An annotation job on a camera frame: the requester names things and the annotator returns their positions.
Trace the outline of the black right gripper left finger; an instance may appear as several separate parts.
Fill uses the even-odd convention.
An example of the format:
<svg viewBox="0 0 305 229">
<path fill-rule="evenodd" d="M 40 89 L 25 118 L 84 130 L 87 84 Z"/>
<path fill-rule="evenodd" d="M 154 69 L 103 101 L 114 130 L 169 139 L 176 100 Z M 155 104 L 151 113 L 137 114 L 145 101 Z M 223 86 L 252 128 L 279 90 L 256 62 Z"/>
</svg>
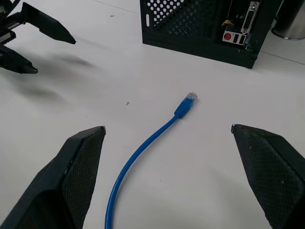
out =
<svg viewBox="0 0 305 229">
<path fill-rule="evenodd" d="M 68 138 L 37 173 L 0 229 L 82 229 L 105 135 L 105 127 L 97 126 Z"/>
</svg>

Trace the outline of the silver metal cylinder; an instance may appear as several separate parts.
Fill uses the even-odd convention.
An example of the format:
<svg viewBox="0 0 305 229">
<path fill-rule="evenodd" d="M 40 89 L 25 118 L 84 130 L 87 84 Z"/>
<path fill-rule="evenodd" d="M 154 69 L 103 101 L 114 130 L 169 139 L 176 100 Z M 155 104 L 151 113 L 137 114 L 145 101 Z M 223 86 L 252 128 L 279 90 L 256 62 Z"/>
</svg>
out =
<svg viewBox="0 0 305 229">
<path fill-rule="evenodd" d="M 271 32 L 286 40 L 305 39 L 305 0 L 284 0 Z"/>
</svg>

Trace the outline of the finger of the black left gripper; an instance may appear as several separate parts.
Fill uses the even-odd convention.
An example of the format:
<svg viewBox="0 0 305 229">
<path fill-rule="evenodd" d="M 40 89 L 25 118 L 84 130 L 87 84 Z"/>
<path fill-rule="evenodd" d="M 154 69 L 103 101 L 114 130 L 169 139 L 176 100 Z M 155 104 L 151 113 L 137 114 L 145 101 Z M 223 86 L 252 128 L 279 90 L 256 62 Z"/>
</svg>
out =
<svg viewBox="0 0 305 229">
<path fill-rule="evenodd" d="M 28 59 L 2 44 L 0 44 L 0 68 L 20 74 L 38 73 Z"/>
<path fill-rule="evenodd" d="M 24 2 L 21 8 L 23 23 L 29 23 L 46 36 L 62 42 L 75 44 L 76 40 L 69 31 L 56 19 Z"/>
</svg>

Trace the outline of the black perforated computer case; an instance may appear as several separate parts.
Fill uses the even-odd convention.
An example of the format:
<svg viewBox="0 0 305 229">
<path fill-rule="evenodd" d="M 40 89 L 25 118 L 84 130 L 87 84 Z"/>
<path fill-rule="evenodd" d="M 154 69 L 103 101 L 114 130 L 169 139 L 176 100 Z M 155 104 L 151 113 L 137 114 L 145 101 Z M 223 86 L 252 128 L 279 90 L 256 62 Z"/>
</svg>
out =
<svg viewBox="0 0 305 229">
<path fill-rule="evenodd" d="M 282 0 L 140 0 L 144 44 L 252 69 Z"/>
</svg>

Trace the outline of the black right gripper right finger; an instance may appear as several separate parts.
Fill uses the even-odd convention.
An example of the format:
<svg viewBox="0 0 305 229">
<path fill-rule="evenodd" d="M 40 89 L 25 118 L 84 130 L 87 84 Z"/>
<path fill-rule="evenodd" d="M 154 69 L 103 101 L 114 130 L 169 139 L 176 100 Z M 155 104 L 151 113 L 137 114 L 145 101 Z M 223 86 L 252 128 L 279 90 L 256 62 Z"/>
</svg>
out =
<svg viewBox="0 0 305 229">
<path fill-rule="evenodd" d="M 282 136 L 232 125 L 248 183 L 272 229 L 305 229 L 305 158 Z"/>
</svg>

